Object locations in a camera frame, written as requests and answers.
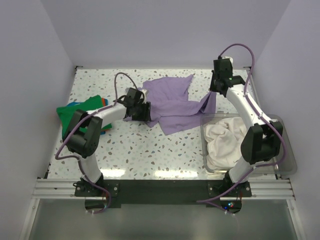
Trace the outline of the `purple t-shirt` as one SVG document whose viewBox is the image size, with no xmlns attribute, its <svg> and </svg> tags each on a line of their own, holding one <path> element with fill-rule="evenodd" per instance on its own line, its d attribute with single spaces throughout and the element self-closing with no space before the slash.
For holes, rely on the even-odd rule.
<svg viewBox="0 0 320 240">
<path fill-rule="evenodd" d="M 215 92 L 206 93 L 200 101 L 189 100 L 193 77 L 162 77 L 142 84 L 151 103 L 151 121 L 146 122 L 149 128 L 159 124 L 165 135 L 171 135 L 198 127 L 203 114 L 216 112 Z"/>
</svg>

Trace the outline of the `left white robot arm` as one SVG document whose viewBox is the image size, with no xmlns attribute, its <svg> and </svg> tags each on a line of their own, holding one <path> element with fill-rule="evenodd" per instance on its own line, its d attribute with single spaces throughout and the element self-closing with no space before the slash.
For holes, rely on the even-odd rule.
<svg viewBox="0 0 320 240">
<path fill-rule="evenodd" d="M 77 160 L 81 178 L 87 182 L 85 189 L 92 196 L 99 196 L 104 190 L 104 184 L 99 181 L 103 174 L 96 160 L 102 128 L 126 118 L 150 122 L 151 103 L 147 101 L 147 94 L 147 90 L 131 87 L 111 105 L 89 111 L 78 109 L 74 112 L 55 158 Z"/>
</svg>

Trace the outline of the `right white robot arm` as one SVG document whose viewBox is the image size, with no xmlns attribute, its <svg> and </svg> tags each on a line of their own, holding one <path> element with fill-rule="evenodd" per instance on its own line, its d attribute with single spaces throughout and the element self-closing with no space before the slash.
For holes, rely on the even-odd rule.
<svg viewBox="0 0 320 240">
<path fill-rule="evenodd" d="M 269 166 L 272 158 L 280 153 L 284 127 L 265 115 L 248 91 L 248 80 L 233 75 L 230 58 L 221 56 L 213 61 L 210 90 L 219 93 L 233 104 L 242 118 L 247 132 L 240 145 L 240 159 L 226 174 L 223 192 L 230 197 L 240 190 L 240 183 L 247 180 L 254 168 Z"/>
</svg>

